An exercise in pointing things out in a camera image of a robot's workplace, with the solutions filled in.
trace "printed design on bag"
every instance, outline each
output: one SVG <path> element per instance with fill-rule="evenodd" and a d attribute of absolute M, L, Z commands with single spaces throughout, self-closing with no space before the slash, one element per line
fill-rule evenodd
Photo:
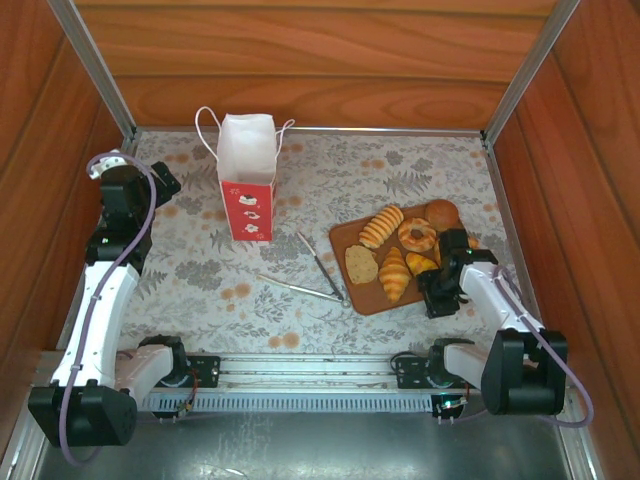
<path fill-rule="evenodd" d="M 242 195 L 239 201 L 243 205 L 255 205 L 256 203 L 258 203 L 258 199 L 251 195 Z"/>

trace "patterned tablecloth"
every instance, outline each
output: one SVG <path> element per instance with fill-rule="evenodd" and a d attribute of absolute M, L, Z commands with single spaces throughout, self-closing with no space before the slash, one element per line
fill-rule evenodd
<path fill-rule="evenodd" d="M 208 135 L 212 143 L 214 137 Z M 331 292 L 296 237 L 299 229 L 346 291 L 329 229 L 389 203 L 433 198 L 455 202 L 467 229 L 513 270 L 479 139 L 287 134 L 270 244 L 231 240 L 214 160 L 195 133 L 145 132 L 138 156 L 167 162 L 183 188 L 157 212 L 121 348 L 157 333 L 180 335 L 188 351 L 226 353 L 424 351 L 441 336 L 491 343 L 473 304 L 436 320 L 425 316 L 423 303 L 365 317 L 256 278 L 263 273 Z"/>

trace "baked goods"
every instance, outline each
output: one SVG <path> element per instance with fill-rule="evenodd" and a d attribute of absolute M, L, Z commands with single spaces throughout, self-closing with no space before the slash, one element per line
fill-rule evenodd
<path fill-rule="evenodd" d="M 432 200 L 427 204 L 424 218 L 433 225 L 438 232 L 444 232 L 455 227 L 460 221 L 458 207 L 449 200 Z"/>
<path fill-rule="evenodd" d="M 467 242 L 469 243 L 469 248 L 471 248 L 471 250 L 476 250 L 480 246 L 478 239 L 471 235 L 467 235 Z M 442 259 L 440 258 L 440 242 L 436 242 L 433 246 L 433 255 L 436 259 L 436 263 L 442 266 Z"/>
<path fill-rule="evenodd" d="M 362 245 L 353 245 L 344 252 L 349 279 L 355 285 L 369 283 L 378 276 L 378 264 L 374 253 Z"/>
<path fill-rule="evenodd" d="M 404 293 L 411 273 L 404 263 L 400 250 L 392 247 L 382 263 L 382 268 L 378 274 L 382 288 L 384 288 L 387 298 L 391 303 L 396 303 Z"/>
<path fill-rule="evenodd" d="M 418 255 L 417 253 L 407 254 L 407 265 L 414 277 L 420 275 L 422 272 L 426 272 L 427 270 L 436 270 L 438 268 L 438 264 L 436 262 L 427 257 L 423 257 L 422 255 Z"/>
<path fill-rule="evenodd" d="M 402 211 L 395 205 L 389 205 L 365 225 L 358 239 L 367 248 L 378 248 L 398 228 L 402 220 Z"/>
<path fill-rule="evenodd" d="M 422 236 L 414 237 L 414 230 Z M 407 218 L 398 227 L 398 240 L 410 252 L 424 252 L 433 248 L 433 244 L 436 243 L 436 231 L 424 218 Z"/>

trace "tongs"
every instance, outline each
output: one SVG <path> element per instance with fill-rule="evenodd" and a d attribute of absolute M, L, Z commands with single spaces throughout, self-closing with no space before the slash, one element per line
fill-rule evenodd
<path fill-rule="evenodd" d="M 324 298 L 325 300 L 331 300 L 332 302 L 338 302 L 339 304 L 342 305 L 343 308 L 351 307 L 351 302 L 349 302 L 349 300 L 344 298 L 344 295 L 342 295 L 342 292 L 338 290 L 338 287 L 331 279 L 331 276 L 329 275 L 327 270 L 324 268 L 324 265 L 322 265 L 322 262 L 318 258 L 318 254 L 313 249 L 311 244 L 307 241 L 304 235 L 302 235 L 302 233 L 300 232 L 297 232 L 297 233 L 300 240 L 302 240 L 302 242 L 306 245 L 306 247 L 311 252 L 311 255 L 313 255 L 313 258 L 316 261 L 316 264 L 318 264 L 318 267 L 320 268 L 322 275 L 324 275 L 324 277 L 329 281 L 329 285 L 331 285 L 333 294 L 318 292 L 317 290 L 311 290 L 310 288 L 299 287 L 298 285 L 290 285 L 288 283 L 281 282 L 280 280 L 276 280 L 275 278 L 267 277 L 266 275 L 258 275 L 258 278 L 262 280 L 266 280 L 267 282 L 271 282 L 274 285 L 279 285 L 281 287 L 289 288 L 290 290 L 294 290 L 296 292 L 306 293 L 307 295 L 313 295 L 314 297 Z"/>

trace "white rope handle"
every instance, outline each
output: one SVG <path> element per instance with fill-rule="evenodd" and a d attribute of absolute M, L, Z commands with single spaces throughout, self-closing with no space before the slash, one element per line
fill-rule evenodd
<path fill-rule="evenodd" d="M 280 149 L 282 148 L 282 142 L 284 140 L 284 131 L 287 128 L 291 128 L 295 125 L 296 121 L 293 118 L 290 118 L 289 120 L 287 120 L 286 122 L 284 122 L 284 125 L 282 126 L 282 128 L 278 131 L 276 131 L 276 139 L 278 137 L 278 135 L 280 135 L 280 142 L 278 143 L 278 151 L 276 152 L 276 158 L 278 158 L 278 155 L 280 155 Z"/>
<path fill-rule="evenodd" d="M 200 117 L 200 112 L 202 112 L 202 110 L 207 110 L 209 113 L 211 113 L 211 116 L 216 121 L 216 125 L 218 125 L 218 135 L 220 135 L 220 132 L 222 131 L 222 126 L 220 125 L 220 122 L 218 121 L 218 117 L 216 117 L 215 112 L 211 110 L 209 107 L 200 107 L 196 112 L 195 123 L 196 123 L 196 131 L 198 132 L 198 137 L 200 137 L 200 141 L 204 144 L 207 150 L 211 152 L 211 155 L 213 155 L 213 157 L 216 159 L 216 162 L 217 162 L 218 155 L 216 154 L 216 152 L 213 151 L 213 148 L 211 148 L 211 146 L 207 143 L 207 141 L 202 136 L 202 132 L 200 131 L 200 125 L 198 124 L 198 117 Z"/>

